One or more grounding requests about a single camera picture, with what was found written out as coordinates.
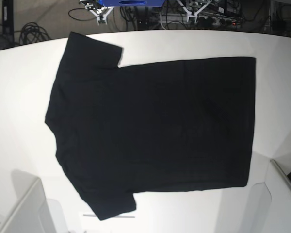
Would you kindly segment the black T-shirt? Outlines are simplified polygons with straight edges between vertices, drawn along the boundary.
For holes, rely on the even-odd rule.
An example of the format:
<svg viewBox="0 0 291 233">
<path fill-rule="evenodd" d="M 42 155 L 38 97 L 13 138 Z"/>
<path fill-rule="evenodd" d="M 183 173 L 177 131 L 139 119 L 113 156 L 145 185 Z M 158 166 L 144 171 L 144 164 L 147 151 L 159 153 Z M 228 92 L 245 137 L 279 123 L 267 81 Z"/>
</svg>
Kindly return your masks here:
<svg viewBox="0 0 291 233">
<path fill-rule="evenodd" d="M 255 58 L 118 67 L 121 56 L 71 32 L 45 117 L 60 166 L 98 219 L 134 211 L 135 193 L 246 186 Z"/>
</svg>

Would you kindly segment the blue plastic bin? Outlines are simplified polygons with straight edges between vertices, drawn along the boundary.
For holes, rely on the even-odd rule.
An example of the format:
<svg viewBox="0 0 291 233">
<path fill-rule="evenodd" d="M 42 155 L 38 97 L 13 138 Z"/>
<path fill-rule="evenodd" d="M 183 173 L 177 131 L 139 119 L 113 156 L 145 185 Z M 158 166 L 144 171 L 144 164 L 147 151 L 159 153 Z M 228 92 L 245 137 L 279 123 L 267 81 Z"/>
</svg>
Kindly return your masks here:
<svg viewBox="0 0 291 233">
<path fill-rule="evenodd" d="M 98 0 L 98 3 L 109 6 L 147 6 L 161 7 L 165 0 Z"/>
</svg>

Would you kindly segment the black equipment rack left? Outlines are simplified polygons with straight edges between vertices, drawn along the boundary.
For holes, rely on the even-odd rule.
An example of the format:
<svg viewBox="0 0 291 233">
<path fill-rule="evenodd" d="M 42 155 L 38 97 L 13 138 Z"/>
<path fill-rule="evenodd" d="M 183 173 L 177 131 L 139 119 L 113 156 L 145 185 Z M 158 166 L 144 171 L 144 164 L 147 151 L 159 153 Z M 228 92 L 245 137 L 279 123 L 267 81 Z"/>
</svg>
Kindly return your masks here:
<svg viewBox="0 0 291 233">
<path fill-rule="evenodd" d="M 3 34 L 14 38 L 14 1 L 2 1 L 2 29 Z"/>
</svg>

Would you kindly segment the white bin right front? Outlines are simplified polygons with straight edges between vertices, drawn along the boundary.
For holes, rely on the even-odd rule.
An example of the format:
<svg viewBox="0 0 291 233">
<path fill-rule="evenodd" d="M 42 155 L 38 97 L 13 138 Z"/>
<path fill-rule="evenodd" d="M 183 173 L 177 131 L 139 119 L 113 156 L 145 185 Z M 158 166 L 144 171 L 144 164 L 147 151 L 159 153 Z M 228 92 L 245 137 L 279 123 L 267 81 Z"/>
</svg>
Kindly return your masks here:
<svg viewBox="0 0 291 233">
<path fill-rule="evenodd" d="M 291 182 L 275 160 L 265 181 L 252 186 L 242 233 L 291 233 Z"/>
</svg>

